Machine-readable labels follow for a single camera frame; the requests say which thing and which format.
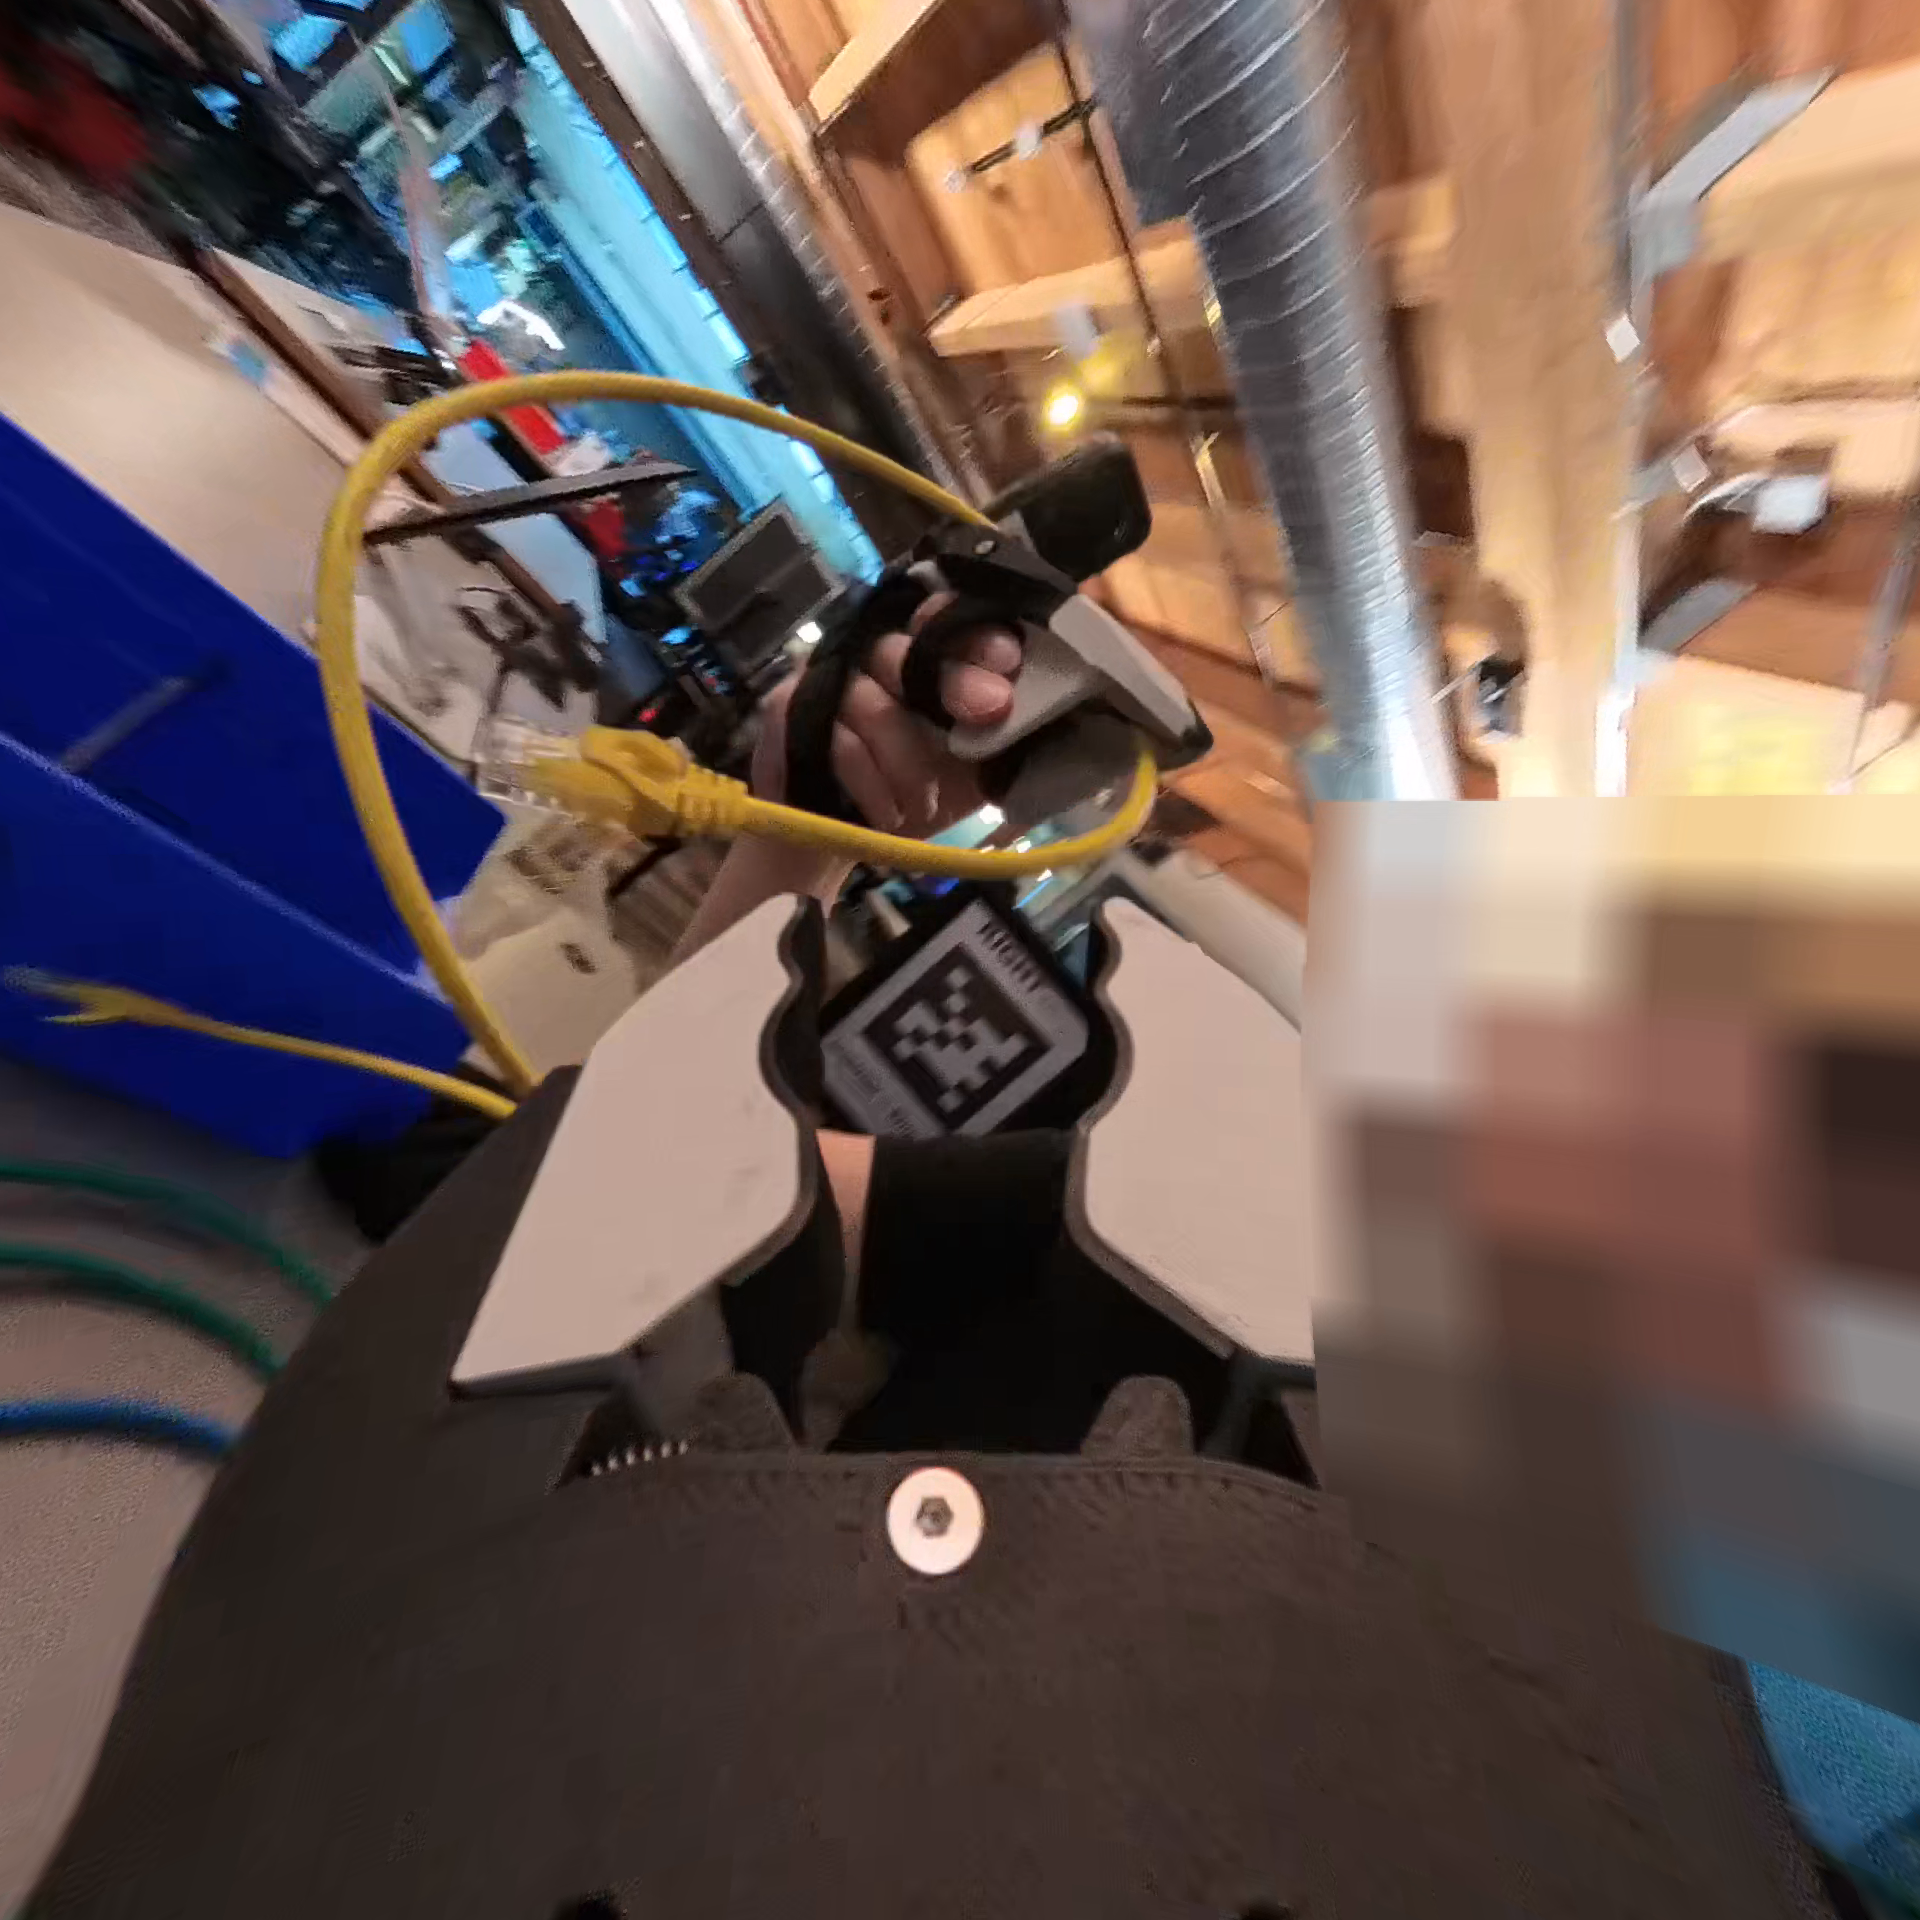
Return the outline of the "person's right forearm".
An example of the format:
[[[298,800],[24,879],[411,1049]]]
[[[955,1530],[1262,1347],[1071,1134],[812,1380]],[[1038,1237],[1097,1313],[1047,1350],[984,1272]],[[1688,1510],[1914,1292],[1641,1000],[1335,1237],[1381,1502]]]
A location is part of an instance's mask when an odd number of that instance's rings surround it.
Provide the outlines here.
[[[769,899],[817,899],[832,907],[849,873],[852,862],[832,852],[751,833],[737,836],[674,946],[669,972],[708,947],[712,939],[748,920]]]

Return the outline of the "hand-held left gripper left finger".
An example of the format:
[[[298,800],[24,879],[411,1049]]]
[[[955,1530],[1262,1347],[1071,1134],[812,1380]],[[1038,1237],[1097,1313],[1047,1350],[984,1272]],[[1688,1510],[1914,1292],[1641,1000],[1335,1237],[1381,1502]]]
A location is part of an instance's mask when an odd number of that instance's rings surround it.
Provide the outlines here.
[[[451,1383],[612,1380],[817,1199],[812,1097],[781,1060],[812,1017],[822,912],[755,907],[591,1044],[484,1284]]]

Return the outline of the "blue plastic bin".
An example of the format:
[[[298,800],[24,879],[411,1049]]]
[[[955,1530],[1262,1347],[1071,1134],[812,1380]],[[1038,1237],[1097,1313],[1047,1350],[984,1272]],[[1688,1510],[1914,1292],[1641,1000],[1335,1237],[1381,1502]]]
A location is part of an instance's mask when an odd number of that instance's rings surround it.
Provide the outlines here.
[[[304,1057],[59,1024],[12,973],[114,983],[445,1072],[457,1014],[382,892],[309,652],[4,423],[4,1057],[262,1157],[429,1103]]]

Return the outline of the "wooden shelf unit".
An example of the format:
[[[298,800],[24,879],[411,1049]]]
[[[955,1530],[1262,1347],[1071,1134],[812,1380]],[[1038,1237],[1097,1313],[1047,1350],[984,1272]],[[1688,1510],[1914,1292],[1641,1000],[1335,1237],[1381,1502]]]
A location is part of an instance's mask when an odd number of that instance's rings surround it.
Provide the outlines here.
[[[1062,2],[819,2],[799,107],[987,492],[1097,437],[1128,449],[1151,534],[1101,594],[1187,656],[1308,699],[1267,507],[1191,240],[1151,229]]]

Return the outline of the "silver spiral duct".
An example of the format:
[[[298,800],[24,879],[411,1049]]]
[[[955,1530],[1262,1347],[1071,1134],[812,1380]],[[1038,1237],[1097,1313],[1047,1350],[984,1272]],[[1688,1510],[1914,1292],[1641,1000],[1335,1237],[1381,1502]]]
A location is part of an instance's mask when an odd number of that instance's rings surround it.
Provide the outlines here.
[[[1321,800],[1458,800],[1335,2],[1068,2],[1145,219],[1184,216],[1327,709]]]

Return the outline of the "person's right hand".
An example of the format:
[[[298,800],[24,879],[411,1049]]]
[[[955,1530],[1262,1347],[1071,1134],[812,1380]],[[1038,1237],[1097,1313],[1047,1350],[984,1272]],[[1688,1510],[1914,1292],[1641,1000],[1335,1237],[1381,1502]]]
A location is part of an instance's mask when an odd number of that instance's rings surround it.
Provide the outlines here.
[[[978,766],[948,749],[955,729],[991,729],[1012,709],[1022,646],[1014,627],[975,622],[955,627],[939,659],[939,703],[932,722],[904,696],[904,666],[929,622],[939,622],[955,594],[894,602],[904,620],[869,624],[839,684],[829,729],[829,784],[852,802],[852,817],[885,833],[932,836],[987,802]]]

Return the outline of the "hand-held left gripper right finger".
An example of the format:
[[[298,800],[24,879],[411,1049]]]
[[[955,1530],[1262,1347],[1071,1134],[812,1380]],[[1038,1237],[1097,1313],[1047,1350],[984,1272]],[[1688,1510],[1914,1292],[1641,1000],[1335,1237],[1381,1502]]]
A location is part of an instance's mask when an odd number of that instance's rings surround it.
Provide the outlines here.
[[[1144,904],[1092,924],[1117,1054],[1075,1129],[1075,1249],[1218,1356],[1311,1363],[1299,1032]]]

